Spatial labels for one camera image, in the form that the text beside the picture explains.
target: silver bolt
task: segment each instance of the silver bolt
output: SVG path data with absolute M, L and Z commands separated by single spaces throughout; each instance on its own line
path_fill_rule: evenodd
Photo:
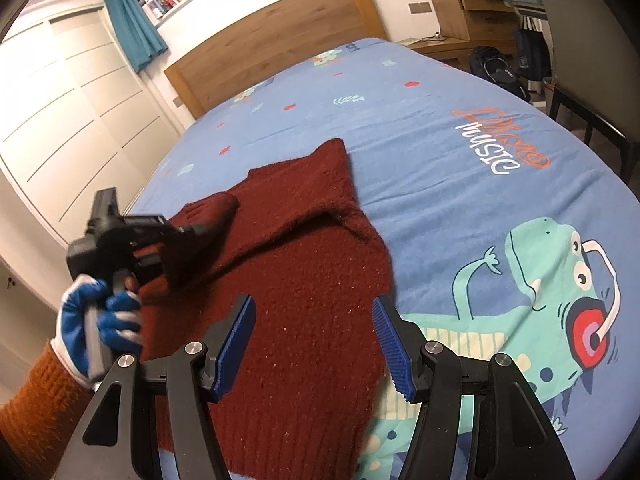
M 120 359 L 118 359 L 118 366 L 126 368 L 127 366 L 131 366 L 135 360 L 136 359 L 133 355 L 124 354 L 123 356 L 120 356 Z
M 197 354 L 200 350 L 202 350 L 202 343 L 200 341 L 192 341 L 184 347 L 184 351 L 191 355 Z
M 511 364 L 511 358 L 507 354 L 496 354 L 495 362 L 500 366 L 509 366 Z
M 424 345 L 424 349 L 430 354 L 439 354 L 444 350 L 442 343 L 437 341 L 427 341 L 427 344 Z

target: gloved hand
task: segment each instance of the gloved hand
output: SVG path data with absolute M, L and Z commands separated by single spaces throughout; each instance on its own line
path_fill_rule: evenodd
M 140 298 L 130 290 L 112 296 L 103 280 L 94 280 L 81 274 L 62 296 L 56 336 L 52 339 L 51 346 L 69 374 L 85 388 L 93 386 L 88 379 L 90 356 L 87 352 L 84 322 L 84 315 L 92 304 L 104 308 L 98 314 L 95 327 L 100 341 L 116 354 L 130 353 L 140 357 L 142 351 Z

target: curtain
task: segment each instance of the curtain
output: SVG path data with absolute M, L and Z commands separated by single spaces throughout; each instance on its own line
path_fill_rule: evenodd
M 116 38 L 136 73 L 168 50 L 137 0 L 104 0 Z

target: backpack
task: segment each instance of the backpack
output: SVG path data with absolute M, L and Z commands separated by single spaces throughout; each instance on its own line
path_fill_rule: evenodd
M 513 31 L 518 49 L 518 74 L 529 81 L 551 77 L 551 59 L 542 32 L 519 28 Z
M 527 103 L 531 99 L 529 91 L 513 73 L 502 53 L 492 46 L 477 46 L 469 56 L 471 73 L 480 79 L 504 88 L 507 92 L 517 95 Z

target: chair leg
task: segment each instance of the chair leg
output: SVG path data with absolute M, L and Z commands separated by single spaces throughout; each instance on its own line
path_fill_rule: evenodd
M 584 143 L 588 146 L 591 142 L 591 134 L 593 133 L 593 126 L 587 123 L 587 128 L 584 131 Z
M 630 142 L 624 148 L 620 149 L 620 159 L 622 164 L 620 166 L 620 178 L 625 184 L 629 184 L 631 175 L 633 175 L 636 163 L 640 158 L 640 144 L 636 142 Z
M 551 99 L 551 108 L 549 110 L 549 117 L 556 120 L 558 117 L 558 110 L 560 109 L 560 91 L 558 88 L 554 89 L 554 95 Z

